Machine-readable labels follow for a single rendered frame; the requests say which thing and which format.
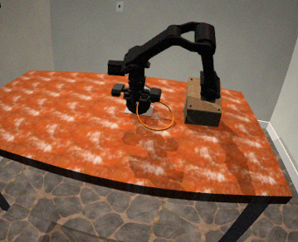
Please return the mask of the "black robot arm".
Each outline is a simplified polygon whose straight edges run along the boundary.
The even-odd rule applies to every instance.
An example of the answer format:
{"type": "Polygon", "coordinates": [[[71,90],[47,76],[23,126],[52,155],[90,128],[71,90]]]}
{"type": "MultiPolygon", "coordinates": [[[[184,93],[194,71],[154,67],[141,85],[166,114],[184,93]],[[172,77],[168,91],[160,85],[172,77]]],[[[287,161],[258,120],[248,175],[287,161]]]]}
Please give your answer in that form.
{"type": "Polygon", "coordinates": [[[125,76],[125,74],[129,74],[128,79],[130,77],[132,80],[144,78],[145,85],[144,68],[149,68],[150,62],[148,60],[171,46],[181,46],[188,51],[197,52],[202,57],[203,71],[200,71],[201,100],[215,103],[215,100],[220,98],[220,78],[217,76],[213,65],[213,55],[216,50],[215,28],[208,23],[187,22],[182,25],[168,26],[166,30],[142,46],[130,48],[123,61],[109,60],[108,75],[125,76]],[[181,34],[189,31],[194,31],[194,42],[181,37],[181,34]],[[205,74],[205,79],[203,74],[205,74]]]}

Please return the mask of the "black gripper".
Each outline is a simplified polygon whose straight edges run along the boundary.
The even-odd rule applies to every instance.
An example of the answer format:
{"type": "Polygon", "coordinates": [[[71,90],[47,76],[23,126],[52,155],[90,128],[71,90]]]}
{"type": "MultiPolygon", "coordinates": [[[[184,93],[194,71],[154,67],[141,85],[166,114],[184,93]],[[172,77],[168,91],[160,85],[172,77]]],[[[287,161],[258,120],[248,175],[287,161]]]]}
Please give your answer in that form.
{"type": "Polygon", "coordinates": [[[150,91],[147,89],[144,89],[144,78],[141,80],[132,80],[129,77],[128,84],[129,84],[129,88],[125,88],[125,84],[115,84],[111,90],[111,95],[114,97],[120,97],[122,92],[124,94],[123,99],[125,99],[129,103],[132,109],[134,109],[134,94],[140,95],[139,107],[138,107],[139,110],[141,105],[144,102],[147,102],[148,97],[150,101],[153,101],[153,102],[160,101],[162,90],[159,88],[153,88],[153,87],[151,88],[150,91]]]}

